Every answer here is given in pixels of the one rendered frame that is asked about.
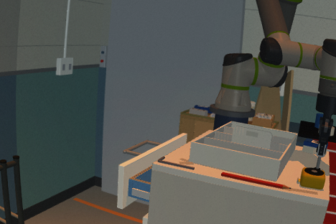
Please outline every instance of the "pencil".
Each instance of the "pencil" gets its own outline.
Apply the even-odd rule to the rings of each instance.
[[[250,182],[250,183],[255,183],[255,184],[259,184],[259,185],[266,185],[266,186],[269,186],[269,187],[276,187],[276,188],[280,188],[280,189],[291,189],[291,187],[288,187],[286,185],[281,185],[281,184],[278,184],[278,183],[269,182],[269,181],[265,181],[265,180],[261,180],[261,179],[244,177],[244,176],[240,176],[240,175],[236,175],[236,174],[228,174],[226,172],[222,172],[222,177],[239,179],[239,180],[247,181],[247,182]]]

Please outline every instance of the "power outlet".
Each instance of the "power outlet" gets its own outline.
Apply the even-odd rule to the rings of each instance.
[[[57,58],[56,75],[71,75],[73,73],[73,58]]]

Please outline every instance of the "floor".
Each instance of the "floor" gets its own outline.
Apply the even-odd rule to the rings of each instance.
[[[25,224],[137,224],[148,213],[148,205],[133,202],[117,208],[117,196],[94,186],[26,221]]]

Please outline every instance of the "open drawer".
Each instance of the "open drawer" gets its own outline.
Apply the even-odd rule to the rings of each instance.
[[[124,209],[137,199],[149,201],[151,166],[187,143],[187,134],[166,141],[118,167],[117,208]]]

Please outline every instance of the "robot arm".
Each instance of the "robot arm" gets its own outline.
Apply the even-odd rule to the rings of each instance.
[[[320,70],[316,109],[323,112],[319,128],[318,163],[326,154],[327,140],[336,115],[336,40],[326,39],[323,46],[290,40],[291,27],[298,3],[290,0],[256,0],[263,31],[258,58],[251,54],[229,54],[224,57],[222,85],[211,111],[215,113],[214,129],[230,121],[248,123],[255,115],[251,109],[249,86],[279,87],[287,75],[287,65]]]

